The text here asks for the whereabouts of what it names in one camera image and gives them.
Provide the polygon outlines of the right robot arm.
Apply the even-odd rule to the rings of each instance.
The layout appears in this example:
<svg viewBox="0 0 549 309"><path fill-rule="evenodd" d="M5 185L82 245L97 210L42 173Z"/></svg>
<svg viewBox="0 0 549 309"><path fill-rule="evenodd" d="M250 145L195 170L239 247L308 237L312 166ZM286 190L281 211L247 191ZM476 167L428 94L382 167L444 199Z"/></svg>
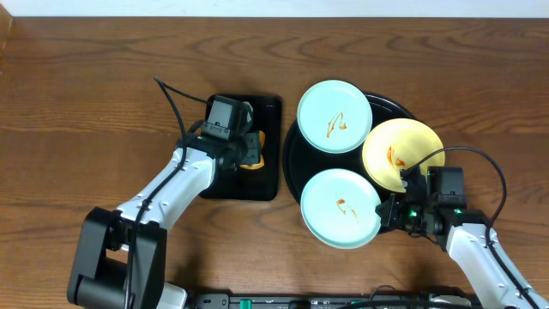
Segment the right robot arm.
<svg viewBox="0 0 549 309"><path fill-rule="evenodd" d="M376 206L381 225L420 236L433 235L471 284L485 308L547 308L501 246L484 213L468 210L465 197L445 203L412 203L395 194Z"/></svg>

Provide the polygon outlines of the yellow plate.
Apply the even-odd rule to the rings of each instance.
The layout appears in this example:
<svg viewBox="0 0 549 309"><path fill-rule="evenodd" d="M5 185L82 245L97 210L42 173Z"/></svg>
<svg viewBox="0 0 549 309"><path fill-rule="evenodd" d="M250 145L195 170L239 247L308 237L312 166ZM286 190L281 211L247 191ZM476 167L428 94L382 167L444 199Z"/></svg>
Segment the yellow plate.
<svg viewBox="0 0 549 309"><path fill-rule="evenodd" d="M370 132L362 148L362 159L365 170L377 185L404 192L400 170L412 167L441 148L441 139L426 124L395 118L382 122Z"/></svg>

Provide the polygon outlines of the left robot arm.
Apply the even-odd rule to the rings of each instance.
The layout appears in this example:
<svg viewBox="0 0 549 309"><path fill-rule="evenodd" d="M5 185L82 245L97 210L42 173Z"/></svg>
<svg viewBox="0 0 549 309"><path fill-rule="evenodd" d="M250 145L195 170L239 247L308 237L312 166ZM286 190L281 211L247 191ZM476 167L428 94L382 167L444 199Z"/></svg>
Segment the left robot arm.
<svg viewBox="0 0 549 309"><path fill-rule="evenodd" d="M81 227L67 288L84 308L182 308L187 292L165 280L167 235L224 167L260 160L261 132L233 141L190 133L164 169L114 210L96 207Z"/></svg>

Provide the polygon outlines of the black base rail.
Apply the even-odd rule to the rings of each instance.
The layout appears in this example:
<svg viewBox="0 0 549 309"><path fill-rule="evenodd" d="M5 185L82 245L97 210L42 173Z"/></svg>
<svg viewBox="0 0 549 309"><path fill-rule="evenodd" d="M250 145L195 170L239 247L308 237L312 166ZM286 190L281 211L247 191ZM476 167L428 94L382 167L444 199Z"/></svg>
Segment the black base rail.
<svg viewBox="0 0 549 309"><path fill-rule="evenodd" d="M480 308L474 297L433 293L406 294L382 291L373 295L253 295L196 294L182 305L183 309L414 309L414 308Z"/></svg>

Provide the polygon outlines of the light blue plate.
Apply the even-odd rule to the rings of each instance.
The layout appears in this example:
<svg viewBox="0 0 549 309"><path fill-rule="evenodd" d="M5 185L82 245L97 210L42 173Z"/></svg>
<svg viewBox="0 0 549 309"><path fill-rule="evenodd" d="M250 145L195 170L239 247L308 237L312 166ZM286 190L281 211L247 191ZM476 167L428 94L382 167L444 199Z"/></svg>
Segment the light blue plate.
<svg viewBox="0 0 549 309"><path fill-rule="evenodd" d="M305 185L300 209L305 225L326 245L356 249L370 243L381 229L376 206L380 196L358 173L334 168L313 176Z"/></svg>
<svg viewBox="0 0 549 309"><path fill-rule="evenodd" d="M327 80L302 95L298 127L305 140L325 153L343 154L361 145L373 126L370 102L349 82Z"/></svg>

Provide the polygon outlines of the black round tray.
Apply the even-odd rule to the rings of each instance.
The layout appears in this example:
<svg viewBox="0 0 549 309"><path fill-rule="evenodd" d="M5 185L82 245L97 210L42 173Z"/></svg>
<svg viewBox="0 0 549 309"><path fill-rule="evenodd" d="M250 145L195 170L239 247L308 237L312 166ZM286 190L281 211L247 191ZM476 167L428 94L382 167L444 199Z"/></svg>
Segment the black round tray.
<svg viewBox="0 0 549 309"><path fill-rule="evenodd" d="M371 131L384 121L395 118L411 118L406 109L379 96L365 94L370 102L373 113ZM361 148L364 142L356 149L343 154L325 153L311 146L302 136L298 121L289 130L284 146L283 170L285 178L293 196L300 203L300 198L306 183L316 174L334 168L347 169L358 173L368 180L380 196L381 203L389 196L388 190L375 184L369 176L361 158Z"/></svg>

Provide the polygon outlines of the black rectangular tray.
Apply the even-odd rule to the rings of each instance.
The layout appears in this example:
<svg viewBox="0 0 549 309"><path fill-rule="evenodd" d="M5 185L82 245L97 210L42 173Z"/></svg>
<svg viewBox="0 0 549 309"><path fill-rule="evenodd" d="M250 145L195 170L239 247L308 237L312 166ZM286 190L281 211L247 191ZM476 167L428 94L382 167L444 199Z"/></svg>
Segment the black rectangular tray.
<svg viewBox="0 0 549 309"><path fill-rule="evenodd" d="M240 166L215 172L213 183L199 196L205 199L270 201L278 192L279 153L281 144L282 102L277 96L220 94L230 99L249 102L254 112L252 131L264 133L264 165L257 169Z"/></svg>

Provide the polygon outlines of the yellow green sponge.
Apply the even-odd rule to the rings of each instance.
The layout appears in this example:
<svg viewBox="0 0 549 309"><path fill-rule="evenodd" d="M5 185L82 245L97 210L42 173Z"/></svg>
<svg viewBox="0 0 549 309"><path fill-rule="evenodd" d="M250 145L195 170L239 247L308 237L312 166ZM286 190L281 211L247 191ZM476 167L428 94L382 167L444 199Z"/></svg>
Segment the yellow green sponge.
<svg viewBox="0 0 549 309"><path fill-rule="evenodd" d="M264 166L264 159L263 159L263 155L262 155L262 148L264 146L264 143L265 143L265 134L263 131L259 130L258 132L258 136L259 136L259 141L260 141L260 144L261 144L261 151L260 151L260 161L256 164L253 164L253 165L240 165L239 167L243 168L243 169L246 169L246 170L257 170L257 169L260 169Z"/></svg>

